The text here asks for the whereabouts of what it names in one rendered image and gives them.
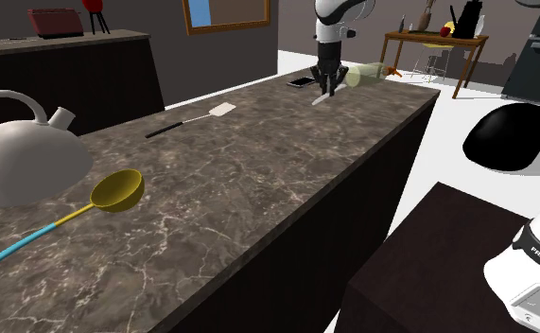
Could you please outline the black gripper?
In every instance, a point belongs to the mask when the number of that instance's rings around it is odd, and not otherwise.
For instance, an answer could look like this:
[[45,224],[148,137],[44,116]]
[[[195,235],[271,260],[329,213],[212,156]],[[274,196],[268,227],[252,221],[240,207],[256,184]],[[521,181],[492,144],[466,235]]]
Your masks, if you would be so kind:
[[330,96],[335,94],[349,70],[347,66],[340,67],[341,47],[342,42],[318,43],[318,65],[311,66],[310,71],[321,87],[323,95],[327,93],[328,72],[326,70],[336,70],[329,75]]

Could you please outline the white knife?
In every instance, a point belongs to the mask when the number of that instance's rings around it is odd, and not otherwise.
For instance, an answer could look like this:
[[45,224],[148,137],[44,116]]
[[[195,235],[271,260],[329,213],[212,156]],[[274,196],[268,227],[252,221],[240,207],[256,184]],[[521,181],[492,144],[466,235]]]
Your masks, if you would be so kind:
[[[338,85],[338,86],[336,87],[336,89],[334,90],[334,94],[335,94],[336,92],[338,92],[338,91],[340,91],[340,90],[346,88],[346,87],[347,87],[346,84],[340,84],[340,85]],[[321,96],[317,97],[317,98],[311,103],[311,105],[312,105],[312,106],[315,106],[315,105],[317,105],[317,104],[323,102],[324,100],[330,98],[330,97],[333,96],[333,95],[331,95],[330,93],[325,93],[324,95],[321,95]]]

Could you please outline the pale green bottle orange cap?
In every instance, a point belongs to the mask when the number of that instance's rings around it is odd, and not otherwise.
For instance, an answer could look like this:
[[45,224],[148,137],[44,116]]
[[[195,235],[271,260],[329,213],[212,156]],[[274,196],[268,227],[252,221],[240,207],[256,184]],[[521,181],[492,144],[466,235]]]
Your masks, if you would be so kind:
[[395,67],[382,62],[372,62],[351,66],[344,80],[348,87],[355,88],[379,83],[388,76],[402,77]]

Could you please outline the wooden side table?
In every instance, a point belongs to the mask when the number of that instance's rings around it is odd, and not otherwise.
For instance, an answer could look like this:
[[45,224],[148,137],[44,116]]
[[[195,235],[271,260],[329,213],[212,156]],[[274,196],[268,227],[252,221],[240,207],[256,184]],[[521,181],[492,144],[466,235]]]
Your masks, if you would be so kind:
[[384,61],[389,41],[399,42],[393,66],[396,66],[399,62],[404,42],[451,45],[455,47],[468,48],[470,53],[462,69],[460,79],[456,85],[455,91],[452,96],[452,98],[455,99],[460,89],[468,85],[474,69],[476,68],[479,61],[480,53],[482,52],[482,49],[488,40],[488,36],[486,35],[479,35],[478,37],[475,37],[475,29],[477,22],[479,21],[481,9],[482,2],[480,0],[469,0],[464,5],[460,19],[456,20],[454,9],[453,7],[450,7],[452,21],[455,26],[455,32],[458,33],[458,36],[452,35],[442,37],[439,33],[437,33],[436,35],[417,33],[410,32],[407,29],[404,29],[401,32],[395,30],[386,33],[384,36],[384,43],[379,61]]

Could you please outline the black rubbish bag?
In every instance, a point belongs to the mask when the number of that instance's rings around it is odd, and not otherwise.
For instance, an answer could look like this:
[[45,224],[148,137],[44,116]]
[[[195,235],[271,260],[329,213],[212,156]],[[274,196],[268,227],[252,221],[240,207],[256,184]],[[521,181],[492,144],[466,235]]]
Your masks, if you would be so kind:
[[493,170],[528,167],[540,153],[540,106],[516,102],[492,110],[468,133],[462,151]]

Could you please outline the dark robot stand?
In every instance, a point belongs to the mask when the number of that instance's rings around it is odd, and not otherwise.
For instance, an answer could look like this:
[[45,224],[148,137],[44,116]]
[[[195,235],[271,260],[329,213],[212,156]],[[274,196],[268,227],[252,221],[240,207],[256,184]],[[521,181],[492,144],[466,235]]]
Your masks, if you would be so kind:
[[435,184],[348,282],[334,333],[534,333],[483,275],[525,222]]

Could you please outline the dark kitchen counter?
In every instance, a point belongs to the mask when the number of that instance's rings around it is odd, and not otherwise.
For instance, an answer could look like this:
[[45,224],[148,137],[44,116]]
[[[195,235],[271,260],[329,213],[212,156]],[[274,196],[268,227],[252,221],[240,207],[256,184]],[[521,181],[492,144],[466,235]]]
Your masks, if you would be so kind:
[[[83,36],[43,40],[28,9],[73,8]],[[75,114],[76,134],[97,131],[165,107],[150,32],[130,0],[104,0],[109,32],[91,22],[80,0],[0,0],[0,90],[37,100],[47,114]]]

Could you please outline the wood-framed wall picture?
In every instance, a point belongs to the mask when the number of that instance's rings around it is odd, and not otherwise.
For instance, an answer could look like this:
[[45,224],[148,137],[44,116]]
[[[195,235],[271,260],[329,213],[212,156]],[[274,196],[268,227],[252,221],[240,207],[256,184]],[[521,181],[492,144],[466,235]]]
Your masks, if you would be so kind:
[[183,0],[189,36],[270,24],[270,0]]

